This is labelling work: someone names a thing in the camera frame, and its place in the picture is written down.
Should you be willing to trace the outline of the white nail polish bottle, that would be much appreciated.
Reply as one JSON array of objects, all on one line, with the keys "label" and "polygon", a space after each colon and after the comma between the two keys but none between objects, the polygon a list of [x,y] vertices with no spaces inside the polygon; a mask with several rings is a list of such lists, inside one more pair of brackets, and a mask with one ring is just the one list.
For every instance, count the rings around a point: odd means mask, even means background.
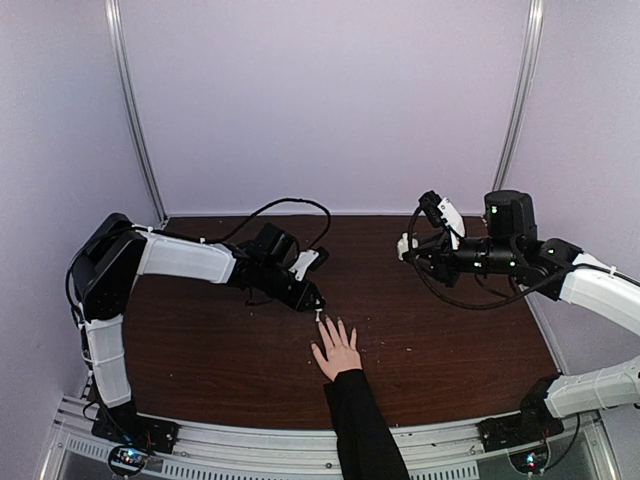
[{"label": "white nail polish bottle", "polygon": [[419,242],[414,236],[411,236],[408,232],[404,232],[396,243],[398,259],[404,261],[405,255],[409,252],[410,248],[417,248],[418,245]]}]

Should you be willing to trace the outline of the person's hand on table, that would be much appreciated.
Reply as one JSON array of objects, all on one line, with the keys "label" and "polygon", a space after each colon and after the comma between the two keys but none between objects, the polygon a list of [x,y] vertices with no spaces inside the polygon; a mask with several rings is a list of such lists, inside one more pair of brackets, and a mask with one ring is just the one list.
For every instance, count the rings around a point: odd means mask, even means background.
[{"label": "person's hand on table", "polygon": [[316,364],[330,382],[341,373],[363,369],[356,328],[347,331],[341,319],[334,323],[329,316],[324,320],[317,318],[316,325],[322,346],[312,342],[311,351]]}]

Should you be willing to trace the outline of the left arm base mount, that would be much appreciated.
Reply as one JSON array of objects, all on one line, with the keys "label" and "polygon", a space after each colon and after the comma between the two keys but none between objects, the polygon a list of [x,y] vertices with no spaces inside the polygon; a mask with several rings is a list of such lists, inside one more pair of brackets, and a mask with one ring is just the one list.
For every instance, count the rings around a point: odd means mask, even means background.
[{"label": "left arm base mount", "polygon": [[97,412],[91,434],[114,446],[107,454],[107,466],[121,477],[140,474],[158,453],[171,454],[179,425],[137,414],[125,419],[104,409]]}]

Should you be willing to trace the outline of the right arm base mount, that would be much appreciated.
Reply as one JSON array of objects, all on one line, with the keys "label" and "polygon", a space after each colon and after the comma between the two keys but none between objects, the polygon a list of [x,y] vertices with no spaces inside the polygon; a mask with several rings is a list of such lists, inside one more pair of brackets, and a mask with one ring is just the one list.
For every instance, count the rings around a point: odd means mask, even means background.
[{"label": "right arm base mount", "polygon": [[550,466],[551,437],[564,432],[559,419],[532,410],[502,417],[490,417],[477,424],[486,453],[505,451],[513,469],[532,477]]}]

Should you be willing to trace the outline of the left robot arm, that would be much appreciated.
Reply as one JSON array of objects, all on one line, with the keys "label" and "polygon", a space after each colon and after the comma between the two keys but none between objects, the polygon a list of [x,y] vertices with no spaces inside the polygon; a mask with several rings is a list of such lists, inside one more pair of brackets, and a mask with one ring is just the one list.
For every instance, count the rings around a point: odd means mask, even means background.
[{"label": "left robot arm", "polygon": [[133,399],[122,335],[130,295],[145,275],[180,277],[264,293],[298,312],[321,312],[325,300],[306,277],[327,258],[322,248],[298,252],[286,265],[295,237],[272,223],[239,245],[191,239],[109,215],[73,257],[65,277],[67,300],[83,331],[99,398],[110,408],[106,429],[123,444],[137,442],[144,424],[123,405]]}]

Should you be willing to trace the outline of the black sleeved forearm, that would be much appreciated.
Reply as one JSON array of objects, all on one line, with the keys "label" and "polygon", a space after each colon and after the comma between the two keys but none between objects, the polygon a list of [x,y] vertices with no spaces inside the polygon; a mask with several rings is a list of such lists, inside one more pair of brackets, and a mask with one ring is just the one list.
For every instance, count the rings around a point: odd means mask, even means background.
[{"label": "black sleeved forearm", "polygon": [[409,473],[365,373],[339,373],[324,386],[337,436],[342,477],[350,480],[407,479]]}]

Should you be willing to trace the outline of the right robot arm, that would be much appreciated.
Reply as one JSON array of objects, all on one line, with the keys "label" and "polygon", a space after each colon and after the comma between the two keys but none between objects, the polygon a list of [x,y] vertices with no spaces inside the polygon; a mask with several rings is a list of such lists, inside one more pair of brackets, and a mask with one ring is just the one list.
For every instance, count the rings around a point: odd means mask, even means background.
[{"label": "right robot arm", "polygon": [[[425,286],[439,282],[452,288],[463,274],[503,275],[520,292],[487,304],[467,304],[437,293],[441,301],[470,311],[510,305],[540,293],[594,312],[625,330],[639,332],[639,283],[580,247],[537,235],[531,196],[497,190],[484,197],[487,234],[469,237],[461,214],[449,199],[434,191],[423,194],[408,229],[396,245],[398,258],[412,265]],[[639,401],[639,360],[577,375],[542,380],[513,419],[519,440],[535,440],[551,424],[584,411],[608,409]]]}]

